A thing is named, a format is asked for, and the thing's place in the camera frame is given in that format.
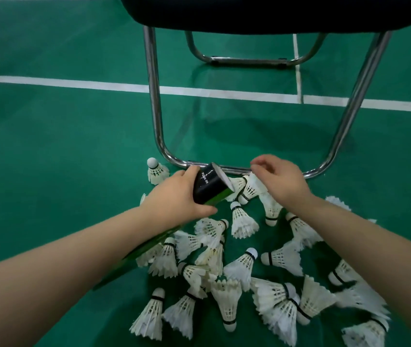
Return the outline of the person's left hand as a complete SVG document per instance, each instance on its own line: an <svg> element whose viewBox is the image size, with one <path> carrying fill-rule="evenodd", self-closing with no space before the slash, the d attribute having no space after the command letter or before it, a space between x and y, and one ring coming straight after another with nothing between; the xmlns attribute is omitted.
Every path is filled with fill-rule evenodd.
<svg viewBox="0 0 411 347"><path fill-rule="evenodd" d="M140 209L147 216L148 227L153 234L191 222L191 208L194 202L192 190L198 166L190 166L178 171L157 185L144 201Z"/></svg>

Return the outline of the person's right hand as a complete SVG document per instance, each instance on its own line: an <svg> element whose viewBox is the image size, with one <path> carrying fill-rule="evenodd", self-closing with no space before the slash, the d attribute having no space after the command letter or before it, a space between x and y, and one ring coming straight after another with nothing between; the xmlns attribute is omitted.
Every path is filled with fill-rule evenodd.
<svg viewBox="0 0 411 347"><path fill-rule="evenodd" d="M282 159L280 180L275 185L265 185L268 193L284 208L302 216L313 199L301 170L294 163Z"/></svg>

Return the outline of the black and green shuttlecock tube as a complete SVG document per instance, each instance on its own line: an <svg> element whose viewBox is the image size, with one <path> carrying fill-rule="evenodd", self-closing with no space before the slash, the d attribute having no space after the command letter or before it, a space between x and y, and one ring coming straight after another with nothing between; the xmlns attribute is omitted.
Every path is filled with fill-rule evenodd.
<svg viewBox="0 0 411 347"><path fill-rule="evenodd" d="M197 204L216 205L233 192L234 187L229 177L219 165L212 162L203 165L197 173L193 185L192 197ZM133 268L133 261L151 250L155 245L163 243L165 239L180 229L181 226L171 228L136 247L116 264L92 290L96 291L124 275Z"/></svg>

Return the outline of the white feather shuttlecock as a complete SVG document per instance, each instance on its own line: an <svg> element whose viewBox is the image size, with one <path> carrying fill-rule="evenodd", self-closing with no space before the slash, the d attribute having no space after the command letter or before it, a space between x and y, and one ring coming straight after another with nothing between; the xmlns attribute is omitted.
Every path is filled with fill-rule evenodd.
<svg viewBox="0 0 411 347"><path fill-rule="evenodd" d="M266 186L254 173L251 172L243 177L246 179L246 185L237 197L240 204L248 204L251 199L267 192Z"/></svg>

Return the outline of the person's right forearm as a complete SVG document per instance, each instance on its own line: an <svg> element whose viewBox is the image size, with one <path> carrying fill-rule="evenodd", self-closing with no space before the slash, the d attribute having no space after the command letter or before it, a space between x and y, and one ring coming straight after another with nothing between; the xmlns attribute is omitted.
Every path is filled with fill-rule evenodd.
<svg viewBox="0 0 411 347"><path fill-rule="evenodd" d="M411 241L312 194L286 208L314 228L411 326Z"/></svg>

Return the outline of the person's left forearm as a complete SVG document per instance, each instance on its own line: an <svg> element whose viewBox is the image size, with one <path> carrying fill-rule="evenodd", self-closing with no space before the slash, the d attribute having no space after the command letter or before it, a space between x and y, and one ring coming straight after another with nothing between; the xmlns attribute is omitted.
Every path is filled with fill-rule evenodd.
<svg viewBox="0 0 411 347"><path fill-rule="evenodd" d="M0 262L0 347L37 343L127 253L159 232L140 207Z"/></svg>

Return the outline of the pile of white shuttlecocks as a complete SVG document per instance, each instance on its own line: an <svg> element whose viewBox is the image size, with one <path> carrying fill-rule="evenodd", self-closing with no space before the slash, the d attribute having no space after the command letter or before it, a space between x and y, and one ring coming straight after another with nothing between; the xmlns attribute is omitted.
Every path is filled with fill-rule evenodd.
<svg viewBox="0 0 411 347"><path fill-rule="evenodd" d="M314 317L334 305L370 313L367 321L342 329L346 347L385 347L389 331L385 300L343 259L328 275L334 286L353 283L340 292L333 293L304 274L301 251L324 240L294 213L285 215L293 233L291 241L260 256L255 248L248 248L224 266L226 230L231 227L232 237L245 239L260 229L237 200L246 179L243 176L229 179L234 192L224 200L230 202L231 222L202 218L195 224L193 234L178 230L136 259L138 267L149 266L149 274L166 279L183 277L189 288L167 309L163 308L164 289L156 288L132 323L130 333L161 341L162 326L166 322L191 340L196 302L207 298L209 292L218 305L224 328L234 332L240 297L243 292L252 291L262 321L289 347L296 347L297 324L308 325ZM264 206L265 223L269 227L276 226L283 207L268 192L258 198Z"/></svg>

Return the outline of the black chair seat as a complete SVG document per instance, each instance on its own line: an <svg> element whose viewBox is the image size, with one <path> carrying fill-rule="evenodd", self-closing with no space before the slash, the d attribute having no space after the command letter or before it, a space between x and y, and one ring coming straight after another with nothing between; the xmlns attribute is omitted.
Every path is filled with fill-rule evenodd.
<svg viewBox="0 0 411 347"><path fill-rule="evenodd" d="M121 0L139 24L192 32L379 33L411 26L411 0Z"/></svg>

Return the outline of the chrome chair frame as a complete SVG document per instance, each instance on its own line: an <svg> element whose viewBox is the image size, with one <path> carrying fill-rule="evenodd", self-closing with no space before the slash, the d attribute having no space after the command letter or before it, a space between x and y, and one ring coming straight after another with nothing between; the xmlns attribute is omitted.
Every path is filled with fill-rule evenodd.
<svg viewBox="0 0 411 347"><path fill-rule="evenodd" d="M165 144L162 122L162 105L160 96L160 84L158 75L158 60L156 47L156 30L151 27L143 27L145 58L149 80L149 94L151 99L152 122L156 146L166 161L179 168L186 168L190 165L205 167L204 163L196 161L185 161L176 158ZM376 73L376 69L392 37L392 31L376 33L373 36L371 45L367 51L365 60L358 74L351 96L347 100L346 108L343 111L336 133L331 141L330 149L325 160L315 169L304 172L306 179L312 179L323 174L334 162L336 156L349 133L358 111L364 102L365 95L370 87L371 81ZM313 46L302 57L291 60L279 59L243 59L233 57L206 56L199 51L195 45L191 31L185 31L185 38L190 52L205 64L216 67L268 67L277 69L287 69L307 62L321 48L327 34L319 33Z"/></svg>

